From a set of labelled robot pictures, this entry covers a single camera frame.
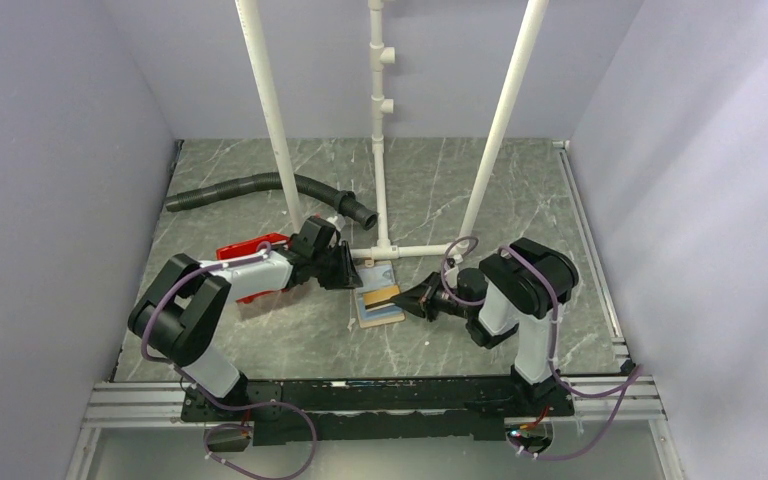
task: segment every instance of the white pipe stand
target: white pipe stand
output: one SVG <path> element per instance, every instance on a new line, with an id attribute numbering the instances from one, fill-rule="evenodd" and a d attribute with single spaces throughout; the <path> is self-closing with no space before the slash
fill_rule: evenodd
<path id="1" fill-rule="evenodd" d="M 508 128 L 508 122 L 516 104 L 516 97 L 522 86 L 522 78 L 525 75 L 528 60 L 531 58 L 531 52 L 534 50 L 534 43 L 537 40 L 537 33 L 540 31 L 540 24 L 543 22 L 548 3 L 549 0 L 529 0 L 525 7 L 514 53 L 508 66 L 508 73 L 505 75 L 505 83 L 502 85 L 502 94 L 499 96 L 499 104 L 496 107 L 496 114 L 493 116 L 490 134 L 487 136 L 487 144 L 484 146 L 484 154 L 481 156 L 481 164 L 478 167 L 478 174 L 475 177 L 475 184 L 472 187 L 472 194 L 469 197 L 459 237 L 472 234 L 472 227 L 475 226 L 481 201 L 484 199 L 487 184 L 493 174 L 493 165 L 499 155 L 499 147 L 505 137 L 505 130 Z M 463 252 L 465 248 L 466 245 L 461 244 L 456 250 Z"/>
<path id="2" fill-rule="evenodd" d="M 375 159 L 375 202 L 378 210 L 378 255 L 392 255 L 387 222 L 387 192 L 384 183 L 384 114 L 393 113 L 393 99 L 384 98 L 384 65 L 396 61 L 393 47 L 384 46 L 381 9 L 384 0 L 369 0 L 369 66 L 372 70 L 372 155 Z"/>
<path id="3" fill-rule="evenodd" d="M 249 52 L 257 93 L 263 106 L 263 116 L 266 118 L 266 128 L 269 130 L 269 140 L 275 153 L 275 164 L 281 177 L 284 197 L 287 199 L 287 212 L 293 222 L 293 231 L 302 228 L 302 207 L 299 202 L 299 192 L 296 188 L 293 163 L 290 160 L 290 149 L 287 148 L 287 136 L 284 133 L 284 122 L 281 120 L 281 110 L 278 108 L 278 95 L 275 93 L 275 81 L 272 78 L 272 67 L 266 52 L 266 40 L 263 36 L 263 25 L 260 23 L 260 12 L 257 0 L 236 0 L 237 14 L 240 26 L 246 39 L 246 49 Z"/>

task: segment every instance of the gray marble surface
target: gray marble surface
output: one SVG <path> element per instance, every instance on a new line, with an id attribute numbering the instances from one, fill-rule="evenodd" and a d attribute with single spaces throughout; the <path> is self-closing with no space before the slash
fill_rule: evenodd
<path id="1" fill-rule="evenodd" d="M 290 140 L 296 172 L 341 189 L 375 208 L 373 161 L 367 139 Z M 386 142 L 390 238 L 400 246 L 440 244 L 459 230 L 484 139 L 420 138 Z M 169 193 L 274 171 L 268 140 L 192 140 L 184 144 Z M 332 213 L 302 197 L 305 215 Z M 256 193 L 179 213 L 164 212 L 155 231 L 142 289 L 172 255 L 213 259 L 217 247 L 292 226 L 280 191 Z M 559 359 L 564 373 L 616 372 L 611 333 L 599 302 L 567 193 L 549 140 L 506 140 L 499 153 L 474 233 L 481 244 L 467 266 L 521 236 L 558 249 L 576 263 L 581 285 L 566 309 Z M 375 229 L 349 222 L 343 231 L 354 248 L 374 244 Z M 394 261 L 405 289 L 439 268 L 439 258 Z M 315 282 L 250 305 L 228 305 L 215 343 L 250 378 L 378 377 L 501 374 L 516 356 L 512 337 L 493 350 L 479 348 L 464 321 L 436 322 L 408 316 L 398 324 L 361 329 L 349 292 L 319 289 Z M 171 380 L 166 366 L 143 361 L 139 339 L 126 335 L 115 380 Z"/>

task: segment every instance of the metal bracket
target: metal bracket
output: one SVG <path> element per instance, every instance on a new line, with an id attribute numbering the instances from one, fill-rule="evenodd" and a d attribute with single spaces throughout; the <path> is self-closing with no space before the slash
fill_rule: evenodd
<path id="1" fill-rule="evenodd" d="M 617 311 L 614 308 L 614 301 L 611 298 L 611 292 L 608 290 L 608 282 L 605 279 L 605 272 L 602 269 L 602 262 L 599 260 L 599 253 L 596 250 L 596 243 L 593 240 L 593 234 L 590 230 L 590 224 L 587 222 L 587 215 L 584 212 L 584 204 L 581 202 L 581 196 L 578 194 L 578 186 L 575 184 L 575 177 L 572 174 L 572 167 L 569 162 L 569 155 L 566 148 L 557 149 L 558 165 L 561 169 L 561 173 L 564 177 L 564 182 L 567 184 L 567 193 L 572 199 L 573 213 L 575 214 L 575 220 L 578 223 L 578 231 L 581 234 L 581 240 L 584 243 L 586 250 L 587 263 L 590 266 L 590 271 L 593 277 L 596 279 L 597 287 L 599 289 L 599 303 L 602 304 L 602 312 L 605 314 L 605 318 L 608 322 L 608 327 L 616 337 L 622 337 L 622 328 L 620 328 L 619 321 L 617 320 Z"/>
<path id="2" fill-rule="evenodd" d="M 281 400 L 281 386 L 271 382 L 249 382 L 246 387 L 250 403 L 263 403 Z M 282 408 L 261 407 L 249 410 L 251 419 L 255 422 L 275 421 L 281 416 Z M 184 406 L 181 409 L 181 421 L 183 422 L 229 422 L 239 421 L 245 416 L 244 412 L 223 412 L 214 407 L 198 390 L 193 387 L 187 389 Z"/>
<path id="3" fill-rule="evenodd" d="M 615 350 L 618 361 L 623 361 L 627 349 L 621 338 L 615 339 Z M 595 393 L 620 385 L 625 381 L 624 376 L 577 376 L 565 377 L 577 390 Z M 250 387 L 263 388 L 260 393 L 250 390 L 253 399 L 282 398 L 281 392 L 266 389 L 278 385 L 270 382 L 252 382 Z M 192 385 L 185 383 L 184 388 Z M 104 429 L 107 428 L 186 428 L 205 429 L 222 423 L 223 420 L 210 420 L 185 423 L 181 420 L 182 405 L 186 393 L 178 382 L 151 383 L 98 383 L 93 388 L 87 410 L 84 415 L 83 427 L 78 437 L 78 443 L 69 466 L 67 480 L 87 480 L 96 445 Z M 570 396 L 575 407 L 575 415 L 569 417 L 551 417 L 552 422 L 576 422 L 579 424 L 604 422 L 614 408 L 619 394 L 606 398 L 588 399 Z M 433 410 L 385 410 L 387 413 L 406 414 L 411 411 L 419 413 L 440 414 Z M 325 411 L 311 410 L 311 413 L 333 415 L 357 415 L 363 411 Z M 534 421 L 534 417 L 507 417 L 505 425 L 517 425 Z M 640 377 L 634 385 L 628 388 L 625 400 L 616 417 L 617 421 L 646 421 L 652 431 L 658 457 L 667 480 L 683 480 L 684 472 L 676 454 L 669 424 L 664 413 L 661 398 L 655 381 L 651 376 Z"/>

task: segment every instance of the enclosure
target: enclosure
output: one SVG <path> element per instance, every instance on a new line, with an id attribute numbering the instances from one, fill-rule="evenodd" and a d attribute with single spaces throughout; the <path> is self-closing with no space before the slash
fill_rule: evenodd
<path id="1" fill-rule="evenodd" d="M 280 188 L 163 208 L 264 172 Z M 643 369 L 592 451 L 530 462 L 483 435 L 539 412 L 438 424 L 510 388 L 519 334 L 362 328 L 353 291 L 313 280 L 229 302 L 214 346 L 251 382 L 389 415 L 317 423 L 302 478 L 768 476 L 768 435 L 747 437 L 768 432 L 768 2 L 92 0 L 0 1 L 0 478 L 237 475 L 201 460 L 213 422 L 181 422 L 190 382 L 144 360 L 128 318 L 170 257 L 339 210 L 293 174 L 377 212 L 341 236 L 402 292 L 464 235 L 480 243 L 455 245 L 461 268 L 520 237 L 561 252 L 579 276 L 563 378 L 594 393 Z M 618 397 L 570 395 L 547 453 L 587 449 Z M 269 475 L 305 461 L 307 430 L 254 424 L 223 455 Z"/>

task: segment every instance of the purple cable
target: purple cable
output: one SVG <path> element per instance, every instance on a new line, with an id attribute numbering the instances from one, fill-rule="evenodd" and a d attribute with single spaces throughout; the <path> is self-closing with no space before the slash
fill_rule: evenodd
<path id="1" fill-rule="evenodd" d="M 475 250 L 475 247 L 478 246 L 478 237 L 474 237 L 472 235 L 461 237 L 455 240 L 454 242 L 452 242 L 451 244 L 449 244 L 449 246 L 446 248 L 446 251 L 443 252 L 443 261 L 440 262 L 440 277 L 441 277 L 440 279 L 442 280 L 441 283 L 443 284 L 443 290 L 445 290 L 446 293 L 448 293 L 449 296 L 452 297 L 452 299 L 454 299 L 456 302 L 460 303 L 461 305 L 466 305 L 468 307 L 477 307 L 479 305 L 484 305 L 483 298 L 475 302 L 464 300 L 458 297 L 457 295 L 455 295 L 455 292 L 453 292 L 452 289 L 449 288 L 449 282 L 446 281 L 446 272 L 449 270 L 447 268 L 448 265 L 446 264 L 446 260 L 449 259 L 449 253 L 452 251 L 453 248 L 455 248 L 455 245 L 464 241 L 470 242 L 469 247 L 467 247 L 466 251 L 463 253 L 464 257 L 472 253 L 472 251 Z"/>
<path id="2" fill-rule="evenodd" d="M 534 267 L 534 265 L 529 263 L 528 260 L 526 260 L 525 258 L 522 257 L 522 255 L 514 251 L 514 249 L 508 246 L 501 246 L 499 247 L 499 251 L 507 252 L 512 258 L 516 259 L 519 263 L 521 263 L 522 266 L 526 268 L 526 270 L 531 272 L 531 274 L 534 275 L 534 277 L 537 278 L 538 281 L 540 281 L 540 283 L 543 285 L 543 288 L 545 288 L 546 291 L 549 292 L 549 299 L 552 300 L 552 326 L 549 334 L 548 361 L 549 361 L 549 369 L 552 371 L 552 376 L 555 377 L 555 381 L 557 381 L 568 392 L 578 395 L 581 398 L 604 398 L 604 397 L 607 397 L 608 395 L 619 392 L 620 390 L 625 390 L 626 388 L 631 386 L 631 384 L 637 381 L 640 375 L 643 374 L 643 370 L 641 369 L 642 365 L 637 365 L 636 367 L 634 367 L 634 370 L 631 371 L 631 374 L 628 376 L 628 379 L 626 379 L 626 381 L 623 382 L 622 385 L 605 390 L 604 392 L 585 393 L 585 392 L 576 390 L 575 388 L 573 388 L 572 385 L 563 381 L 561 379 L 561 376 L 558 374 L 557 368 L 555 368 L 555 361 L 554 361 L 555 350 L 557 349 L 557 344 L 558 344 L 558 310 L 559 310 L 558 296 L 555 293 L 555 289 L 552 288 L 552 284 L 549 283 L 549 280 L 547 280 L 546 277 L 544 277 L 543 274 L 540 273 L 540 271 Z"/>
<path id="3" fill-rule="evenodd" d="M 178 293 L 178 290 L 180 290 L 184 285 L 186 285 L 187 282 L 201 275 L 202 273 L 212 272 L 215 270 L 224 270 L 232 267 L 239 267 L 241 265 L 262 261 L 264 259 L 264 256 L 268 255 L 269 252 L 272 251 L 272 244 L 269 242 L 261 242 L 257 246 L 257 250 L 258 250 L 257 253 L 254 253 L 252 255 L 240 257 L 228 262 L 215 263 L 212 265 L 208 265 L 206 267 L 201 267 L 187 275 L 184 275 L 183 277 L 181 277 L 180 280 L 175 282 L 175 284 L 172 285 L 172 288 L 170 288 L 169 291 L 166 292 L 166 294 L 160 299 L 160 301 L 157 302 L 157 306 L 155 307 L 154 311 L 149 317 L 148 322 L 146 323 L 145 329 L 143 330 L 143 337 L 142 337 L 142 341 L 140 342 L 140 353 L 142 353 L 143 358 L 145 358 L 150 362 L 161 362 L 161 363 L 168 363 L 168 364 L 172 363 L 170 360 L 165 359 L 163 357 L 155 357 L 153 355 L 150 355 L 148 353 L 148 339 L 151 336 L 151 330 L 152 328 L 154 328 L 154 324 L 157 322 L 157 318 L 160 316 L 160 312 L 162 312 L 163 309 L 166 308 L 166 304 L 168 304 L 169 301 L 175 297 L 175 295 Z M 274 406 L 284 407 L 301 415 L 304 421 L 307 423 L 308 427 L 310 427 L 311 438 L 313 441 L 310 447 L 310 455 L 308 456 L 307 461 L 305 461 L 304 465 L 302 465 L 301 468 L 296 470 L 296 472 L 291 475 L 287 475 L 285 477 L 264 477 L 256 473 L 249 472 L 248 470 L 234 463 L 231 463 L 225 460 L 224 458 L 220 457 L 219 455 L 216 455 L 215 453 L 211 452 L 210 447 L 208 446 L 208 441 L 216 432 L 220 430 L 230 430 L 230 429 L 241 430 L 241 431 L 249 430 L 248 427 L 244 427 L 242 425 L 236 425 L 232 423 L 223 423 L 221 425 L 217 425 L 209 429 L 204 436 L 204 450 L 205 452 L 207 452 L 208 456 L 214 461 L 221 463 L 222 465 L 225 465 L 228 468 L 238 473 L 254 478 L 255 480 L 291 480 L 301 475 L 302 472 L 307 470 L 307 468 L 313 462 L 313 457 L 316 454 L 316 442 L 317 442 L 316 427 L 313 425 L 313 421 L 310 419 L 310 417 L 304 411 L 302 411 L 302 409 L 300 409 L 299 407 L 295 405 L 291 405 L 289 403 L 278 402 L 278 401 L 253 403 L 250 405 L 242 405 L 242 406 L 224 405 L 220 403 L 219 400 L 217 400 L 216 397 L 214 397 L 210 392 L 205 390 L 201 385 L 198 385 L 198 383 L 196 383 L 196 381 L 192 377 L 187 375 L 183 370 L 181 370 L 178 367 L 175 367 L 175 371 L 182 377 L 186 378 L 187 380 L 195 384 L 199 392 L 201 392 L 201 394 L 204 395 L 204 398 L 206 398 L 210 403 L 212 403 L 218 408 L 221 408 L 223 410 L 227 410 L 230 412 L 242 412 L 246 410 L 253 410 L 255 408 L 260 408 L 260 407 L 274 407 Z"/>
<path id="4" fill-rule="evenodd" d="M 625 382 L 623 382 L 622 385 L 611 388 L 609 390 L 606 390 L 604 392 L 599 393 L 584 393 L 576 390 L 572 387 L 572 385 L 568 384 L 567 382 L 563 381 L 561 379 L 561 376 L 558 374 L 556 368 L 555 368 L 555 349 L 557 347 L 557 339 L 558 339 L 558 295 L 555 293 L 555 289 L 552 288 L 552 284 L 549 283 L 549 280 L 546 279 L 543 274 L 540 273 L 537 268 L 534 267 L 528 260 L 522 257 L 522 255 L 515 252 L 512 248 L 509 246 L 501 246 L 499 247 L 499 252 L 508 252 L 508 254 L 516 259 L 519 263 L 522 264 L 523 267 L 525 267 L 529 272 L 531 272 L 532 275 L 534 275 L 535 278 L 537 278 L 538 281 L 543 285 L 543 288 L 546 289 L 546 291 L 549 292 L 549 299 L 552 300 L 552 326 L 551 326 L 551 334 L 549 338 L 549 368 L 552 371 L 552 376 L 555 378 L 555 381 L 558 382 L 559 385 L 564 387 L 567 391 L 570 393 L 573 393 L 575 395 L 578 395 L 583 398 L 603 398 L 607 397 L 608 395 L 620 392 L 619 398 L 617 398 L 617 403 L 614 405 L 614 409 L 611 411 L 611 415 L 608 417 L 608 420 L 605 422 L 605 424 L 602 426 L 602 428 L 599 430 L 599 433 L 596 434 L 595 437 L 593 437 L 593 440 L 590 441 L 584 448 L 573 452 L 568 453 L 565 455 L 538 455 L 534 457 L 537 460 L 543 460 L 547 462 L 559 462 L 563 460 L 571 460 L 573 458 L 580 457 L 587 452 L 589 452 L 593 447 L 599 442 L 599 440 L 602 439 L 602 437 L 605 436 L 605 433 L 608 432 L 608 429 L 611 428 L 611 424 L 614 423 L 614 418 L 617 416 L 617 412 L 620 411 L 620 405 L 622 405 L 622 401 L 625 398 L 626 391 L 631 384 L 633 384 L 635 381 L 637 381 L 637 378 L 640 377 L 640 375 L 643 373 L 641 370 L 642 365 L 638 365 L 634 368 L 634 370 L 631 372 L 631 375 L 628 376 L 628 379 L 626 379 Z"/>
<path id="5" fill-rule="evenodd" d="M 148 322 L 146 323 L 145 329 L 143 329 L 143 337 L 140 340 L 140 353 L 142 354 L 143 358 L 148 360 L 149 362 L 157 362 L 157 363 L 166 363 L 171 364 L 172 361 L 168 360 L 163 357 L 155 357 L 154 355 L 148 353 L 148 339 L 151 337 L 151 330 L 154 328 L 154 324 L 157 323 L 157 318 L 160 316 L 160 312 L 163 311 L 164 308 L 166 308 L 166 304 L 169 303 L 170 300 L 175 298 L 175 295 L 177 295 L 178 290 L 184 287 L 184 285 L 187 284 L 190 280 L 196 278 L 197 276 L 212 272 L 214 270 L 223 270 L 226 268 L 231 267 L 239 267 L 240 265 L 245 265 L 247 263 L 255 263 L 262 261 L 264 258 L 264 255 L 268 255 L 269 252 L 272 251 L 272 244 L 269 242 L 261 242 L 257 246 L 257 253 L 254 253 L 252 255 L 247 255 L 245 257 L 240 257 L 235 260 L 231 260 L 229 262 L 220 262 L 220 263 L 214 263 L 213 265 L 208 265 L 206 267 L 198 268 L 187 275 L 184 275 L 181 277 L 180 280 L 175 282 L 174 285 L 172 285 L 172 288 L 169 289 L 168 292 L 166 292 L 166 295 L 164 295 L 159 302 L 157 302 L 157 306 L 154 308 L 154 311 L 151 312 L 151 316 L 148 319 Z"/>
<path id="6" fill-rule="evenodd" d="M 228 460 L 225 460 L 224 458 L 210 451 L 210 447 L 208 443 L 210 441 L 210 438 L 216 432 L 219 432 L 222 430 L 240 430 L 240 431 L 250 430 L 248 427 L 237 425 L 235 423 L 223 423 L 210 428 L 207 431 L 207 433 L 205 433 L 204 441 L 203 441 L 204 451 L 211 458 L 211 460 L 217 463 L 220 463 L 222 465 L 225 465 L 226 467 L 230 468 L 231 470 L 234 470 L 237 473 L 241 473 L 247 477 L 254 478 L 255 480 L 290 480 L 298 477 L 305 470 L 307 470 L 308 467 L 310 467 L 310 464 L 313 462 L 313 457 L 316 455 L 316 444 L 318 442 L 318 439 L 316 437 L 316 427 L 313 425 L 313 420 L 310 419 L 310 417 L 304 412 L 304 410 L 302 410 L 301 408 L 295 405 L 291 405 L 289 403 L 284 403 L 284 402 L 278 402 L 278 401 L 253 403 L 250 405 L 240 405 L 240 406 L 224 405 L 220 403 L 219 400 L 217 400 L 216 397 L 214 397 L 210 392 L 205 390 L 201 385 L 198 385 L 195 382 L 195 380 L 193 380 L 193 378 L 187 375 L 183 370 L 176 367 L 175 371 L 178 372 L 178 374 L 181 375 L 182 377 L 186 378 L 188 381 L 193 382 L 196 385 L 196 388 L 198 388 L 199 392 L 201 392 L 201 394 L 204 395 L 204 398 L 206 398 L 210 403 L 212 403 L 218 408 L 221 408 L 222 410 L 225 410 L 228 412 L 244 412 L 246 410 L 253 410 L 255 408 L 260 408 L 260 407 L 275 407 L 275 406 L 283 407 L 301 415 L 302 419 L 304 419 L 305 423 L 307 423 L 308 428 L 310 428 L 310 436 L 311 436 L 310 455 L 308 455 L 307 460 L 305 460 L 305 463 L 301 467 L 299 467 L 298 470 L 284 477 L 264 477 L 262 475 L 258 475 L 254 472 L 250 472 L 244 469 L 243 467 L 235 463 L 229 462 Z"/>
<path id="7" fill-rule="evenodd" d="M 617 404 L 614 405 L 614 409 L 611 411 L 611 415 L 608 417 L 608 420 L 605 422 L 604 425 L 602 425 L 602 428 L 599 430 L 599 433 L 596 434 L 595 437 L 593 437 L 592 440 L 590 440 L 590 443 L 585 445 L 583 448 L 581 448 L 578 451 L 572 452 L 572 453 L 566 453 L 564 455 L 543 455 L 539 454 L 536 457 L 533 457 L 535 460 L 541 460 L 544 462 L 563 462 L 565 460 L 572 460 L 573 458 L 578 458 L 586 453 L 588 453 L 590 450 L 593 449 L 593 447 L 596 446 L 597 443 L 599 443 L 600 440 L 602 440 L 602 437 L 605 436 L 606 433 L 608 433 L 608 429 L 611 428 L 611 424 L 614 423 L 614 417 L 617 416 L 617 412 L 620 411 L 620 405 L 622 405 L 622 401 L 625 398 L 625 392 L 626 389 L 623 388 L 620 390 L 620 396 L 617 398 Z"/>

